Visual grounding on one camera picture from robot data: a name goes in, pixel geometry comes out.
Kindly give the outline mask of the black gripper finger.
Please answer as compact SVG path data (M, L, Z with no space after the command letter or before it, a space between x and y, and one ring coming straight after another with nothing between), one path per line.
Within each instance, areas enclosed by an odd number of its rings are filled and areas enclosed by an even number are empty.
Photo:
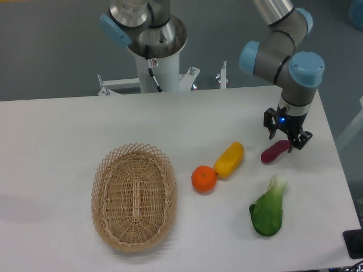
M291 153L293 148L301 150L304 145L313 137L313 134L309 131L287 131L288 141L290 143L290 147L288 149L288 153Z
M264 112L263 125L269 131L269 139L273 139L276 131L280 128L278 124L278 114L273 108L268 108Z

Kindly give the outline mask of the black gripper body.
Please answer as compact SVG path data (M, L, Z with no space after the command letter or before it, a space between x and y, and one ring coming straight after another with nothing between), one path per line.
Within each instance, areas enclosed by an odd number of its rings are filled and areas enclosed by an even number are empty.
M290 132L292 134L300 134L303 129L303 123L307 114L292 116L287 114L285 107L277 108L275 121L279 129L283 132Z

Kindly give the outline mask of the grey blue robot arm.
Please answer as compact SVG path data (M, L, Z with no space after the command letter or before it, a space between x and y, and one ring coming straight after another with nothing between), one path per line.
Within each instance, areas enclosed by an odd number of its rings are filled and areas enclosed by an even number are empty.
M313 19L291 1L255 1L255 6L271 32L263 42L244 46L239 67L282 89L277 108L265 111L263 125L270 137L282 131L289 147L300 150L312 136L303 123L325 69L319 55L296 50ZM187 30L171 14L169 1L111 1L99 23L110 40L134 55L143 93L191 89L191 73L179 74Z

